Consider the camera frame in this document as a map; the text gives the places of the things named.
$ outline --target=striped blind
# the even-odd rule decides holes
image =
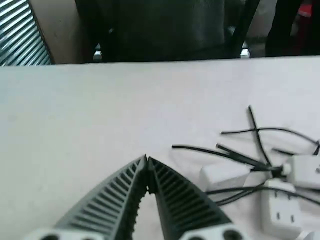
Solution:
[[[50,64],[28,0],[0,0],[0,66]]]

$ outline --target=wall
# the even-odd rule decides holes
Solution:
[[[29,0],[56,64],[86,63],[89,42],[74,0]]]

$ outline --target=power socket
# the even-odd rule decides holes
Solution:
[[[265,182],[266,187],[295,193],[296,188],[280,179]],[[263,231],[276,238],[292,240],[302,232],[302,213],[296,198],[279,191],[263,191],[261,196]]]
[[[320,189],[320,157],[297,155],[290,157],[285,166],[290,166],[287,181],[296,187]]]
[[[207,165],[200,171],[199,188],[204,192],[241,188],[244,186],[249,174],[250,168],[248,166],[233,161]],[[234,194],[234,192],[218,194],[212,196],[211,199],[219,201]]]

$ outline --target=cable bundle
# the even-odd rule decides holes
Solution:
[[[215,150],[211,150],[211,149],[206,149],[206,148],[201,148],[201,147],[189,146],[189,145],[173,145],[172,148],[173,149],[186,149],[186,150],[191,150],[191,151],[220,156],[220,157],[232,160],[232,161],[236,161],[238,163],[253,166],[253,168],[251,169],[251,172],[271,172],[272,176],[274,178],[282,177],[283,167],[282,166],[280,166],[280,167],[273,167],[272,166],[272,163],[271,163],[268,155],[266,154],[266,151],[265,151],[264,146],[262,144],[260,134],[259,134],[260,131],[280,131],[280,132],[296,135],[296,136],[303,138],[303,139],[311,142],[312,144],[316,145],[316,150],[313,153],[313,155],[319,154],[319,151],[320,151],[320,142],[319,141],[313,140],[312,138],[310,138],[302,133],[299,133],[299,132],[296,132],[296,131],[293,131],[293,130],[290,130],[287,128],[281,128],[281,127],[260,127],[259,128],[257,126],[257,122],[256,122],[256,119],[255,119],[255,116],[254,116],[254,113],[253,113],[251,106],[248,107],[248,112],[249,112],[250,121],[253,125],[252,129],[239,130],[239,131],[223,131],[221,133],[221,135],[233,135],[233,134],[254,132],[257,145],[258,145],[259,150],[262,153],[263,158],[266,161],[266,163],[262,163],[256,159],[253,159],[253,158],[246,156],[242,153],[236,152],[236,151],[234,151],[226,146],[223,146],[221,144],[217,144],[216,147],[218,149],[222,150],[223,152],[219,152],[219,151],[215,151]],[[288,156],[298,155],[297,153],[289,152],[289,151],[279,149],[279,148],[273,148],[272,150],[276,151],[278,153],[281,153],[281,154],[288,155]],[[302,198],[304,200],[310,201],[310,202],[320,206],[319,201],[305,197],[301,194],[285,191],[283,189],[266,187],[263,185],[264,185],[264,183],[262,183],[258,186],[251,186],[251,187],[237,187],[237,188],[220,189],[220,190],[216,190],[216,191],[209,191],[209,192],[207,192],[207,194],[208,195],[215,195],[215,194],[221,194],[221,193],[231,193],[231,192],[242,191],[236,195],[233,195],[233,196],[228,197],[226,199],[217,201],[216,203],[218,204],[218,206],[224,206],[224,205],[233,203],[241,198],[244,198],[246,196],[249,196],[249,195],[256,193],[256,192],[259,192],[259,191],[279,191],[279,192],[286,193],[292,197]]]

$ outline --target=red object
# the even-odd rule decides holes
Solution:
[[[300,16],[300,18],[297,22],[298,32],[296,34],[293,50],[296,55],[300,55],[302,53],[302,49],[305,46],[308,29],[311,23],[312,4],[302,4],[299,8],[298,15]]]
[[[299,8],[298,14],[305,18],[311,18],[312,16],[312,4],[302,4]]]

